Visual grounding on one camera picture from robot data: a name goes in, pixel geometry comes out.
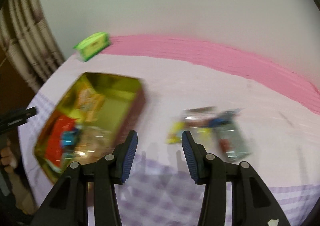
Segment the wall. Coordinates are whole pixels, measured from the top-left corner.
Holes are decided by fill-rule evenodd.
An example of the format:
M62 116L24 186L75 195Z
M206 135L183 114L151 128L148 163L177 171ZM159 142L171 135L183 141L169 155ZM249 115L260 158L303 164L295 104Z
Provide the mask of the wall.
M40 0L66 57L97 31L209 40L267 56L320 87L313 0Z

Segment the pink stripe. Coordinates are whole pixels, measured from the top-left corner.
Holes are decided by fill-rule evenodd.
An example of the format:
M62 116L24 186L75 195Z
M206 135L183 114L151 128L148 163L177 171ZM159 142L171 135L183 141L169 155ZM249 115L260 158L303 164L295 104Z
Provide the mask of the pink stripe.
M156 35L113 37L111 40L112 45L101 54L148 56L199 64L253 79L320 114L320 93L313 84L254 53L206 41Z

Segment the box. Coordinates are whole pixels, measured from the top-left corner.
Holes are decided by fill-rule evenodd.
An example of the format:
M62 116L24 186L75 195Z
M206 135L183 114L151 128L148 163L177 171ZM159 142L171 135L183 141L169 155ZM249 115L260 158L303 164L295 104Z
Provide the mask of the box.
M105 95L105 101L97 113L97 121L89 126L97 126L111 132L114 146L123 143L131 129L134 129L138 117L145 105L145 94L142 82L137 78L105 73L84 73L69 88L43 127L34 148L35 156L48 178L55 183L60 173L55 172L47 164L44 154L47 141L57 118L65 114L79 118L74 109L76 88L85 76L97 93Z

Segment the curtain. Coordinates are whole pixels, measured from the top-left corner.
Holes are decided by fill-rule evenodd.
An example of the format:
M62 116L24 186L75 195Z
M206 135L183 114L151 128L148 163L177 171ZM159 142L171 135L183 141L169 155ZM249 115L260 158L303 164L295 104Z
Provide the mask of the curtain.
M0 10L0 46L35 92L64 62L39 0L8 0Z

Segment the table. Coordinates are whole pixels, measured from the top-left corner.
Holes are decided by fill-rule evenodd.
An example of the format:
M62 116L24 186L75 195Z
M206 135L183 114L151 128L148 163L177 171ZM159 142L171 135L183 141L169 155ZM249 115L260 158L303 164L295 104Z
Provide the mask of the table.
M38 115L19 127L22 158L38 205L52 184L33 148L65 91L84 72L142 78L147 104L136 126L131 175L116 188L123 225L196 225L203 186L190 178L182 147L165 139L182 110L243 108L237 118L252 154L246 158L299 225L320 196L320 94L304 78L252 53L190 39L161 36L112 38L88 62L72 55L43 85L29 107ZM207 152L224 159L217 144ZM226 225L231 225L231 185ZM89 225L93 209L88 208Z

